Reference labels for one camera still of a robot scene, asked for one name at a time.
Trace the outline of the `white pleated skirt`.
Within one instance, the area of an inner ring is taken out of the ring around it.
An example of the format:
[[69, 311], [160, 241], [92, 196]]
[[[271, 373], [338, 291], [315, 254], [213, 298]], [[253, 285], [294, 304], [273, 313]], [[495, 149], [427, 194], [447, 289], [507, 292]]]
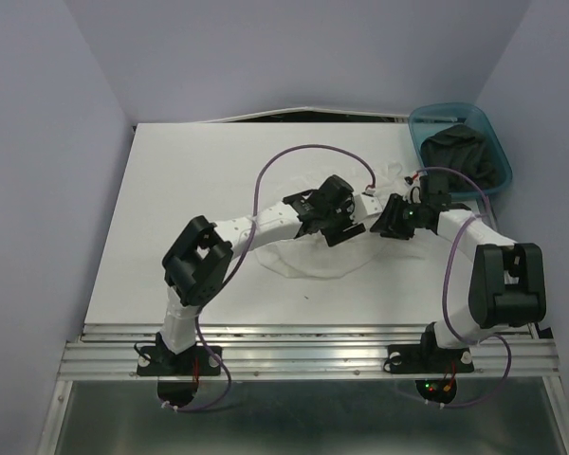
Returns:
[[[336, 174], [360, 191], [366, 185], [367, 172], [361, 166], [323, 166], [315, 171], [299, 173], [283, 181], [267, 196], [261, 198], [262, 208], [303, 190], [316, 189], [326, 178]], [[365, 231], [337, 246], [327, 245], [319, 234], [299, 240], [281, 241], [254, 251], [261, 266], [288, 279], [334, 280], [342, 278], [365, 265], [379, 261], [400, 263], [404, 260], [424, 261], [429, 246], [419, 236], [409, 241], [383, 238]]]

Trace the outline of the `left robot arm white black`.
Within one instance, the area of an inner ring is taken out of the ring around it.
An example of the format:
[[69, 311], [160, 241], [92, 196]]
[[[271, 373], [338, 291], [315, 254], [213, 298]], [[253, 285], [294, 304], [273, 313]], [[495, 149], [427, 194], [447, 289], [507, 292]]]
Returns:
[[158, 332], [159, 362], [170, 373], [191, 366], [197, 318], [229, 282], [231, 262], [239, 268], [256, 248], [317, 233], [329, 247], [337, 246], [365, 232], [364, 222], [380, 211], [372, 194], [356, 192], [331, 175], [319, 188], [288, 195], [249, 216], [219, 222], [193, 218], [162, 259], [168, 305]]

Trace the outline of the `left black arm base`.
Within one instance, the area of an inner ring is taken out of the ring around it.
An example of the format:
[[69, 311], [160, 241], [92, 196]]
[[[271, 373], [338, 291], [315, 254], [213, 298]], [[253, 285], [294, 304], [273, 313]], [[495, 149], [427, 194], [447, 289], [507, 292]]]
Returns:
[[220, 346], [210, 346], [210, 353], [204, 344], [194, 341], [190, 348], [174, 354], [167, 349], [162, 336], [156, 334], [152, 344], [135, 343], [133, 349], [138, 355], [136, 375], [158, 380], [156, 394], [165, 408], [200, 411], [212, 406], [212, 402], [193, 404], [202, 378], [219, 377], [224, 373], [230, 386], [230, 374], [226, 372]]

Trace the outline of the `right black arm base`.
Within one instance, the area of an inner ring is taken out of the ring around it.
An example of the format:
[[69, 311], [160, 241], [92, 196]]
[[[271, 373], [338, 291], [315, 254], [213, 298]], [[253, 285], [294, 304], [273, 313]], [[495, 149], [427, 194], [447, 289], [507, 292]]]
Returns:
[[444, 349], [437, 346], [434, 324], [430, 324], [415, 344], [390, 344], [382, 370], [391, 374], [418, 374], [415, 387], [429, 403], [450, 405], [457, 390], [457, 375], [473, 373], [468, 348]]

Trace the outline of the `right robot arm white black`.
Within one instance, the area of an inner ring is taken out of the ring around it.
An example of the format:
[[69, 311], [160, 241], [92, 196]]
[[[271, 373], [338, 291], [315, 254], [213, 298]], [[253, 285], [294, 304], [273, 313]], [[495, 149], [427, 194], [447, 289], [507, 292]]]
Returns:
[[[442, 285], [442, 318], [426, 329], [427, 341], [417, 347], [420, 364], [438, 370], [451, 359], [451, 349], [475, 345], [502, 327], [540, 322], [546, 313], [541, 249], [518, 243], [492, 227], [449, 193], [449, 175], [455, 175], [483, 199], [485, 193], [469, 177], [445, 167], [416, 172], [419, 199], [393, 193], [370, 231], [384, 238], [410, 240], [418, 229], [450, 242]], [[466, 305], [449, 310], [450, 275], [460, 252], [472, 262]]]

